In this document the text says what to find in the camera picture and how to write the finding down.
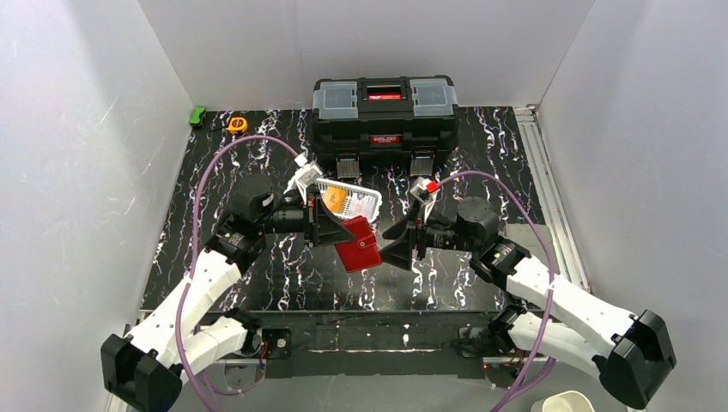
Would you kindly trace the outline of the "red leather card holder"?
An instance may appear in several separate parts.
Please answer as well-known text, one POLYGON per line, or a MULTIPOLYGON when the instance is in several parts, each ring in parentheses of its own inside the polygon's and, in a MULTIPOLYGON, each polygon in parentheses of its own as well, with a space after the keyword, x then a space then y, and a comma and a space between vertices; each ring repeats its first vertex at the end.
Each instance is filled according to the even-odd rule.
POLYGON ((356 216, 343 222, 355 238, 336 245, 337 254, 349 273, 368 270, 383 263, 378 242, 365 216, 356 216))

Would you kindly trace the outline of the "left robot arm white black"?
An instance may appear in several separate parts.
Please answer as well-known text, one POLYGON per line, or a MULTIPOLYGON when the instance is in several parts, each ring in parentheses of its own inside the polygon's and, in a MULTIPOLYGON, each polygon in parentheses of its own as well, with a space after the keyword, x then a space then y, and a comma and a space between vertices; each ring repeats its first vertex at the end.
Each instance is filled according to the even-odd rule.
POLYGON ((209 410, 219 410, 198 375, 220 358, 249 349, 261 323, 241 309, 225 312, 204 330, 197 329, 199 322, 262 254, 267 235, 300 233, 311 246, 354 240, 325 205, 325 192, 334 185, 298 178, 278 193, 265 175, 242 179, 188 276, 141 323, 103 342, 105 389, 138 411, 168 411, 191 384, 209 410))

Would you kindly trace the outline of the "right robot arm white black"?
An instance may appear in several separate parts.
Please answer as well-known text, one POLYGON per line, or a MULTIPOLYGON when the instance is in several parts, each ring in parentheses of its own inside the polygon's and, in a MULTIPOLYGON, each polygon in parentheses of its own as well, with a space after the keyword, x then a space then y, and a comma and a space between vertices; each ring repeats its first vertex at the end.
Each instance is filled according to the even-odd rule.
POLYGON ((676 366, 667 324, 657 313, 635 314, 549 275, 549 268, 523 246, 502 236, 499 219, 481 197, 458 203, 450 220, 417 202, 384 231, 383 260, 403 270, 429 248, 464 251, 487 283, 543 309, 548 324, 523 307, 509 306, 493 319, 485 339, 501 350, 529 349, 597 379, 617 401, 645 409, 676 366))

